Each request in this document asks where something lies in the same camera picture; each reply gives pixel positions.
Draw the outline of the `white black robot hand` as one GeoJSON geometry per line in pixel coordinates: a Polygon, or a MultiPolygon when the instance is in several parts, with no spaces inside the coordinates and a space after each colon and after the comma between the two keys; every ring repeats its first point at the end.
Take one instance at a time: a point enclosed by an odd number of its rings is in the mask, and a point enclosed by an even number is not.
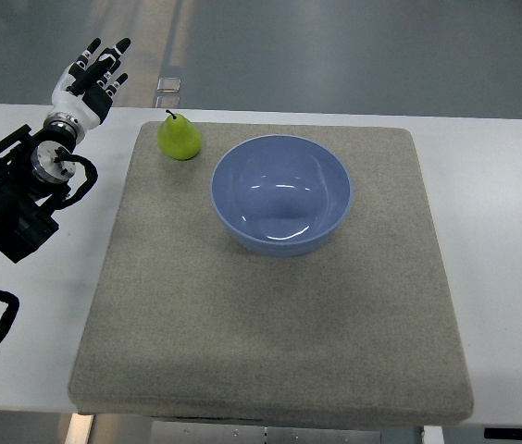
{"type": "Polygon", "coordinates": [[[68,130],[76,142],[105,121],[115,95],[128,79],[118,70],[131,40],[123,38],[105,49],[100,45],[101,40],[94,39],[64,70],[52,92],[52,108],[44,123],[47,128],[68,130]]]}

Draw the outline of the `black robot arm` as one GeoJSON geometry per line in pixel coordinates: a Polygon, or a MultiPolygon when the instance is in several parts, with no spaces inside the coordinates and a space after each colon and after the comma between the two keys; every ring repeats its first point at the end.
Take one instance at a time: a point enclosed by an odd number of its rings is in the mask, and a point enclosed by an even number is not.
{"type": "Polygon", "coordinates": [[[74,154],[75,137],[61,126],[36,134],[21,126],[0,141],[0,253],[17,263],[57,230],[52,218],[81,200],[98,173],[74,154]]]}

